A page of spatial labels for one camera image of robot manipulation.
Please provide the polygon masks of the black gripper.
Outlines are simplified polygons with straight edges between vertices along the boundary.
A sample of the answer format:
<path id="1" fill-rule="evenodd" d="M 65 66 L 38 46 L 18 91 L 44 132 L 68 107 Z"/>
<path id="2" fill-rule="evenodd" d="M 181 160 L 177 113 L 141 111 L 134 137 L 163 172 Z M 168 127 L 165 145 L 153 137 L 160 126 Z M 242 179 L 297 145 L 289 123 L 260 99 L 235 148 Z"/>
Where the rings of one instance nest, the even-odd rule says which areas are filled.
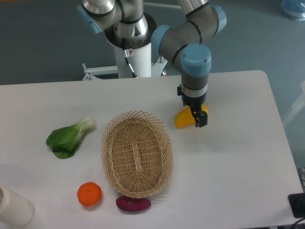
<path id="1" fill-rule="evenodd" d="M 206 98 L 206 88 L 191 90 L 180 84 L 177 87 L 177 95 L 181 97 L 183 105 L 189 106 L 195 120 L 195 127 L 204 127 L 208 124 L 208 113 L 201 110 Z"/>

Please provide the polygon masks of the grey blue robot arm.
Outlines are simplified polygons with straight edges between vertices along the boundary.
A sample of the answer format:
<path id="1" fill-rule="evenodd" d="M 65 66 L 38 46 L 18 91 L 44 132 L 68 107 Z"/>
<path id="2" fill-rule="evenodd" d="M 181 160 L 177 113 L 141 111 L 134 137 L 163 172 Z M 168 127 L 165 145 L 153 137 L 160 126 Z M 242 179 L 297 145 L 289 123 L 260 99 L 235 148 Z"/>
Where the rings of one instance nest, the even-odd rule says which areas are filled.
<path id="1" fill-rule="evenodd" d="M 86 26 L 103 32 L 115 52 L 120 78 L 161 76 L 164 64 L 152 62 L 151 51 L 181 73 L 177 94 L 190 108 L 196 127 L 207 125 L 205 101 L 211 52 L 204 42 L 226 26 L 226 14 L 207 0 L 181 0 L 186 21 L 172 28 L 157 25 L 141 0 L 84 0 L 77 7 Z"/>

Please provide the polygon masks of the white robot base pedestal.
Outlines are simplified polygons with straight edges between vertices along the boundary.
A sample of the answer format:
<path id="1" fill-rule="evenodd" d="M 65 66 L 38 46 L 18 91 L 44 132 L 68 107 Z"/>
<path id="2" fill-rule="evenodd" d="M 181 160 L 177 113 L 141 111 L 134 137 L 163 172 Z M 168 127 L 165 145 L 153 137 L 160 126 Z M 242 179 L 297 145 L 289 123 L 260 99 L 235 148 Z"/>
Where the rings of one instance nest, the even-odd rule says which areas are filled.
<path id="1" fill-rule="evenodd" d="M 119 78 L 166 76 L 167 60 L 160 56 L 152 62 L 151 36 L 156 28 L 155 20 L 148 13 L 136 23 L 118 22 L 106 28 L 104 34 L 113 47 L 116 65 L 87 68 L 83 63 L 83 80 L 97 80 L 98 75 L 115 73 Z"/>

